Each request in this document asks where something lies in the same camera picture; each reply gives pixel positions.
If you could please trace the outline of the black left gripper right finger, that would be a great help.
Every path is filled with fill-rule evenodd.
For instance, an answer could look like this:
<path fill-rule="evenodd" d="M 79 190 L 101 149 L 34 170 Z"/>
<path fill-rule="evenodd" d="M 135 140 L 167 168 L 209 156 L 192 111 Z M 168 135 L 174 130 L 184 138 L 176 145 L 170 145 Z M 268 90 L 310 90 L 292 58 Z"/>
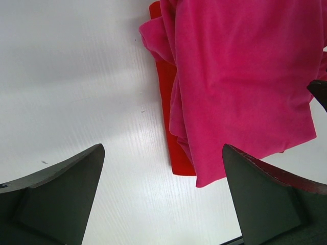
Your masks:
<path fill-rule="evenodd" d="M 326 185 L 225 144 L 222 158 L 244 244 L 326 244 Z"/>

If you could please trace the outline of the pink t shirt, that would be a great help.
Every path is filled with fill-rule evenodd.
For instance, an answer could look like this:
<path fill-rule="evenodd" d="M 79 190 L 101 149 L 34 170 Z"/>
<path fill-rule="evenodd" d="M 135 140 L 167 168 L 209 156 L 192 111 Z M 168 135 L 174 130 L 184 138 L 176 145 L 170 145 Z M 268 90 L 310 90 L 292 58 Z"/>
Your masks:
<path fill-rule="evenodd" d="M 169 130 L 196 186 L 226 176 L 222 148 L 262 159 L 316 137 L 312 80 L 326 78 L 326 1 L 161 1 L 139 28 L 177 72 Z"/>

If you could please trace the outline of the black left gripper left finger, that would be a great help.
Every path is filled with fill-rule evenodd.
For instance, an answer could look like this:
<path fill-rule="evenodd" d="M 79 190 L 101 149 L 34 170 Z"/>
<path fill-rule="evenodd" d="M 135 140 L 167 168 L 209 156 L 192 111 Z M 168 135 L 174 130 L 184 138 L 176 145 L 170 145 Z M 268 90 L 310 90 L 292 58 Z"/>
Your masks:
<path fill-rule="evenodd" d="M 104 158 L 96 144 L 1 184 L 1 244 L 81 244 Z"/>

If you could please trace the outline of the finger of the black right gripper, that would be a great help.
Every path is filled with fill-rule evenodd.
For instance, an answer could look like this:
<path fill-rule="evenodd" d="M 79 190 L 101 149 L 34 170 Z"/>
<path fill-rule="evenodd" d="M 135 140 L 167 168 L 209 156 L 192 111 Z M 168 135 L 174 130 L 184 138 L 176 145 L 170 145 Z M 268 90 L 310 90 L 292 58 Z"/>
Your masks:
<path fill-rule="evenodd" d="M 313 80 L 307 86 L 307 90 L 327 112 L 327 81 Z"/>

